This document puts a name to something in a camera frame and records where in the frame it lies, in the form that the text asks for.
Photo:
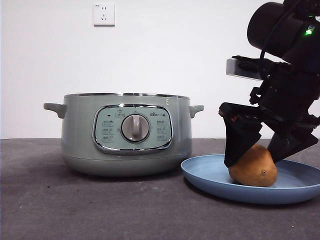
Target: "plate rim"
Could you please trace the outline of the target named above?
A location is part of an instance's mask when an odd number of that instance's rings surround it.
[[[270,191],[278,191],[278,190],[298,190],[298,189],[310,189],[310,188],[316,188],[316,187],[320,187],[320,183],[318,184],[315,184],[315,185],[309,185],[309,186],[296,186],[296,187],[265,187],[265,186],[248,186],[248,185],[239,185],[239,184],[234,184],[234,183],[229,183],[229,182],[219,182],[219,181],[213,181],[213,180],[208,180],[208,179],[205,179],[203,177],[200,177],[200,176],[196,176],[194,174],[191,174],[189,173],[188,171],[186,171],[184,168],[183,168],[183,164],[184,162],[187,162],[191,159],[196,159],[196,158],[200,158],[200,157],[210,157],[210,156],[224,156],[224,154],[208,154],[208,155],[200,155],[200,156],[193,156],[193,157],[190,157],[186,160],[184,160],[181,164],[180,164],[180,167],[182,169],[182,171],[184,173],[187,173],[195,178],[198,178],[198,179],[201,179],[201,180],[205,180],[207,182],[210,182],[210,183],[216,183],[216,184],[221,184],[221,185],[230,185],[230,186],[233,186],[233,187],[241,187],[241,188],[249,188],[249,189],[263,189],[263,190],[270,190]],[[302,162],[298,162],[298,161],[292,161],[292,160],[287,160],[287,159],[283,159],[281,161],[287,161],[287,162],[292,162],[292,163],[297,163],[297,164],[301,164],[301,165],[305,165],[305,166],[308,166],[308,167],[311,167],[311,168],[314,168],[316,170],[318,170],[320,172],[320,169],[317,168],[317,167],[314,167],[314,166],[311,166],[311,165],[308,165],[308,164],[305,164],[305,163],[302,163]]]

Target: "cooker handle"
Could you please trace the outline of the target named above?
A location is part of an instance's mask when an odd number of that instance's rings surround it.
[[[45,103],[43,104],[45,110],[54,111],[58,114],[60,119],[63,119],[66,115],[67,105],[57,103]]]
[[[201,112],[205,109],[203,105],[189,106],[190,117],[193,119],[197,112]]]

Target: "control panel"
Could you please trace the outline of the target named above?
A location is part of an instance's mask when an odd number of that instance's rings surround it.
[[[92,133],[97,147],[113,154],[164,149],[170,145],[172,136],[169,112],[161,106],[144,104],[100,108],[94,118]]]

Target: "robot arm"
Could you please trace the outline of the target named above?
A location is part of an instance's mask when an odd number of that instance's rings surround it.
[[[245,106],[224,102],[219,108],[226,126],[224,163],[232,166],[261,137],[264,122],[274,135],[268,146],[278,162],[318,142],[311,133],[320,117],[308,113],[320,96],[320,0],[268,2],[252,16],[247,37],[262,50],[258,59],[234,56],[227,74],[262,80]],[[287,63],[264,59],[268,52]]]

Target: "white wall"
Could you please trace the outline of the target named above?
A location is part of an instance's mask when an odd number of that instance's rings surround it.
[[[193,137],[225,137],[220,104],[248,105],[261,83],[227,76],[226,59],[259,56],[247,26],[269,1],[113,2],[115,27],[93,27],[97,1],[1,1],[2,139],[60,138],[62,120],[43,103],[87,92],[188,96],[205,105],[192,120]],[[320,113],[318,102],[312,111]],[[263,129],[263,138],[271,135]]]

